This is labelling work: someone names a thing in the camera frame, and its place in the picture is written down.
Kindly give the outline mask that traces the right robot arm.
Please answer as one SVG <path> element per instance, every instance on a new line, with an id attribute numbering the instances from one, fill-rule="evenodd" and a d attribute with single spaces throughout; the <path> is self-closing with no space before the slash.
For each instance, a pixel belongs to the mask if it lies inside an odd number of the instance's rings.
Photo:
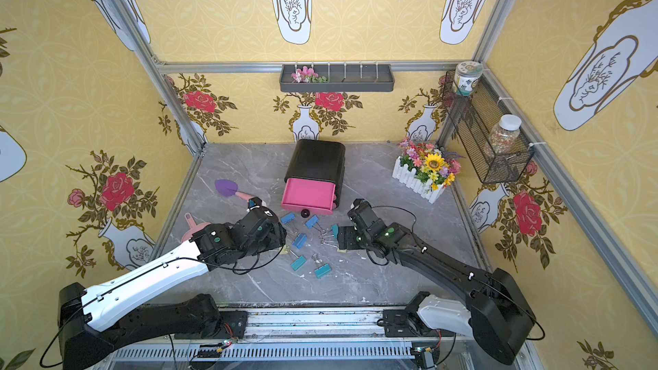
<path id="1" fill-rule="evenodd" d="M 412 229 L 386 224 L 365 199 L 353 202 L 351 227 L 339 228 L 339 248 L 364 250 L 395 265 L 420 273 L 447 289 L 464 305 L 466 325 L 480 348 L 504 365 L 514 363 L 536 315 L 514 278 L 498 268 L 493 272 L 458 261 L 429 246 Z"/>

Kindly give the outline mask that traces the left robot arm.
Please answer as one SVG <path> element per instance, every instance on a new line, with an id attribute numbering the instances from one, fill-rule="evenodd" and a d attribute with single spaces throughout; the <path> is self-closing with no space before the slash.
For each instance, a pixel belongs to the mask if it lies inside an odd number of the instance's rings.
<path id="1" fill-rule="evenodd" d="M 155 337 L 210 337 L 224 331 L 224 319 L 208 294 L 169 305 L 150 301 L 216 269 L 235 270 L 245 257 L 281 250 L 286 235 L 278 216 L 253 199 L 241 220 L 209 224 L 121 277 L 88 288 L 70 284 L 59 294 L 56 341 L 63 368 L 90 368 L 122 347 Z"/>

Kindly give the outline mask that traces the black pink drawer cabinet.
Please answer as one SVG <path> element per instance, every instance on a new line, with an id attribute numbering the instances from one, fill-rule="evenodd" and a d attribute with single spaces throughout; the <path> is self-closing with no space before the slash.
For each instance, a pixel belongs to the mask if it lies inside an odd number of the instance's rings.
<path id="1" fill-rule="evenodd" d="M 281 207 L 332 215 L 340 204 L 345 154 L 345 145 L 339 142 L 299 140 L 284 177 Z"/>

